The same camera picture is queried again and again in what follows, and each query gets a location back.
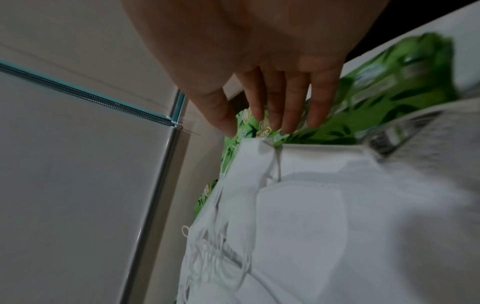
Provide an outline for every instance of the hand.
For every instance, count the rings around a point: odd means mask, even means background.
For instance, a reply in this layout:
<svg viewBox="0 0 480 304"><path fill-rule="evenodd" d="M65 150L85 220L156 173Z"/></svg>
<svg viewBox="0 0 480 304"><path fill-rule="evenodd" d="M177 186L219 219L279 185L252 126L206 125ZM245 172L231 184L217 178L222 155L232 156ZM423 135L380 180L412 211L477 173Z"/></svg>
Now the hand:
<svg viewBox="0 0 480 304"><path fill-rule="evenodd" d="M327 117L347 54L387 0L123 0L145 44L205 118L227 136L223 92L235 74L255 119L293 132L309 85L307 125Z"/></svg>

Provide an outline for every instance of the finger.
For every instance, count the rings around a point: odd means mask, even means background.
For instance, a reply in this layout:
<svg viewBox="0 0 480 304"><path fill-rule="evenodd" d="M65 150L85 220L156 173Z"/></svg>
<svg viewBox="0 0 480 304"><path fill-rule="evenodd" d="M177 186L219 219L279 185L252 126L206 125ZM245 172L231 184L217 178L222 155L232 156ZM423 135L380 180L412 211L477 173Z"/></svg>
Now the finger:
<svg viewBox="0 0 480 304"><path fill-rule="evenodd" d="M262 121L265 115L265 84L260 67L251 71L235 73L245 91L251 113L256 120Z"/></svg>
<svg viewBox="0 0 480 304"><path fill-rule="evenodd" d="M310 85L310 75L302 72L285 72L285 80L285 111L281 130L286 134L291 134L297 129L304 111L305 98Z"/></svg>
<svg viewBox="0 0 480 304"><path fill-rule="evenodd" d="M310 108L306 121L309 128L318 128L329 115L341 72L342 65L338 65L327 71L311 73Z"/></svg>
<svg viewBox="0 0 480 304"><path fill-rule="evenodd" d="M237 135L237 120L222 88L209 94L188 95L206 120L227 137Z"/></svg>
<svg viewBox="0 0 480 304"><path fill-rule="evenodd" d="M268 122L272 131L282 127L285 109L285 73L272 68L264 68L263 81L266 89L266 107Z"/></svg>

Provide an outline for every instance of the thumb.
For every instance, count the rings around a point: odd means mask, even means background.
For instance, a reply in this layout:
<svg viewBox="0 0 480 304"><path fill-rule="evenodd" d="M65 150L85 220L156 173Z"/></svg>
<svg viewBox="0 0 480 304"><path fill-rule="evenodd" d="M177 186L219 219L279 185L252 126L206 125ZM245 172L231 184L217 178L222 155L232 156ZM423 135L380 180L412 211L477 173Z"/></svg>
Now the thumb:
<svg viewBox="0 0 480 304"><path fill-rule="evenodd" d="M228 102L223 88L208 94L185 94L211 125L229 138L237 135L235 112Z"/></svg>

